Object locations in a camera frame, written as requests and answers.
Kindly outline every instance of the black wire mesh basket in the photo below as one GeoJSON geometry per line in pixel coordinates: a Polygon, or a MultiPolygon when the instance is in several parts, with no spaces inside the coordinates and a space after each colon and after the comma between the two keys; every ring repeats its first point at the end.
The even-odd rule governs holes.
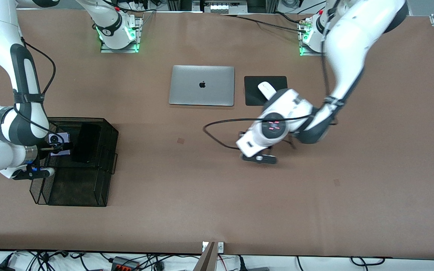
{"type": "Polygon", "coordinates": [[[107,206],[110,180],[118,159],[115,152],[118,131],[105,119],[48,120],[51,131],[69,133],[74,149],[70,155],[48,156],[40,161],[41,167],[54,168],[55,174],[31,182],[29,191],[34,202],[51,206],[107,206]]]}

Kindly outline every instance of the silver laptop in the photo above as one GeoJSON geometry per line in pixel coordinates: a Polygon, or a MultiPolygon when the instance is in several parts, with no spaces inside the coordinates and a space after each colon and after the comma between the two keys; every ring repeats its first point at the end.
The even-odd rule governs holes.
{"type": "Polygon", "coordinates": [[[175,65],[168,102],[173,105],[233,106],[234,67],[175,65]]]}

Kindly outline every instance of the table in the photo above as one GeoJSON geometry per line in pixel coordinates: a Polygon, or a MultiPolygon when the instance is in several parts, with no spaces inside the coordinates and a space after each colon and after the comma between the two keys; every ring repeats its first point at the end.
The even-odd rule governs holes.
{"type": "MultiPolygon", "coordinates": [[[[313,104],[320,60],[296,34],[216,14],[155,14],[137,54],[99,53],[85,11],[19,11],[25,39],[57,64],[49,116],[100,117],[119,130],[106,208],[37,206],[30,181],[0,175],[0,248],[434,257],[434,27],[410,17],[370,50],[365,75],[324,141],[280,143],[247,163],[202,126],[256,117],[243,77],[285,75],[313,104]],[[168,104],[173,65],[232,65],[235,106],[168,104]]],[[[253,18],[291,26],[277,15],[253,18]]],[[[49,62],[33,53],[42,84],[49,62]]],[[[12,104],[0,68],[0,105],[12,104]]],[[[250,123],[212,127],[231,144],[250,123]]]]}

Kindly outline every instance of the red cable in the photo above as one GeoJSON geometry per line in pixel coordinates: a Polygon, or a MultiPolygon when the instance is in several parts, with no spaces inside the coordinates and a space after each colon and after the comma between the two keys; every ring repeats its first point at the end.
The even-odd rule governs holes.
{"type": "Polygon", "coordinates": [[[222,265],[224,266],[225,271],[227,271],[227,267],[225,267],[224,259],[222,259],[222,256],[219,255],[220,261],[222,262],[222,265]]]}

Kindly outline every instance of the black mouse pad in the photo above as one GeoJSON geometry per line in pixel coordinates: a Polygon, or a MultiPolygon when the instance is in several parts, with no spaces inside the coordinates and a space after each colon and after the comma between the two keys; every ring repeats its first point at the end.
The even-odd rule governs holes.
{"type": "Polygon", "coordinates": [[[275,90],[287,88],[286,76],[245,76],[244,88],[246,88],[247,106],[263,106],[267,102],[258,88],[262,82],[268,82],[275,90]]]}

